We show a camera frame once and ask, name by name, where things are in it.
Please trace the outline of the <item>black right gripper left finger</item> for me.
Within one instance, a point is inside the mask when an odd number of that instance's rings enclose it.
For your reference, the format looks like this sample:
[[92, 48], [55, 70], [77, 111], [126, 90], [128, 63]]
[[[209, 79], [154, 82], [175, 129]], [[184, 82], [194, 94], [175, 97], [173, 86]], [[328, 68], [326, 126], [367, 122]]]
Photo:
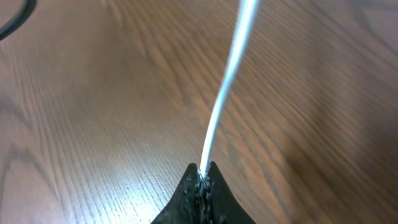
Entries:
[[169, 202], [151, 223], [199, 224], [197, 178], [197, 165], [191, 163], [187, 166]]

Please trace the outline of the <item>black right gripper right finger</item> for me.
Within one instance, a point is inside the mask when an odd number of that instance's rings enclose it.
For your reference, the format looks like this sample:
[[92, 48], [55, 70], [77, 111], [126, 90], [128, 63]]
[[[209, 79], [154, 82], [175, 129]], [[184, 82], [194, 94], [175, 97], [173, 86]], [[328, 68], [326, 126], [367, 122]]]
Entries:
[[240, 206], [215, 162], [210, 162], [209, 223], [256, 224]]

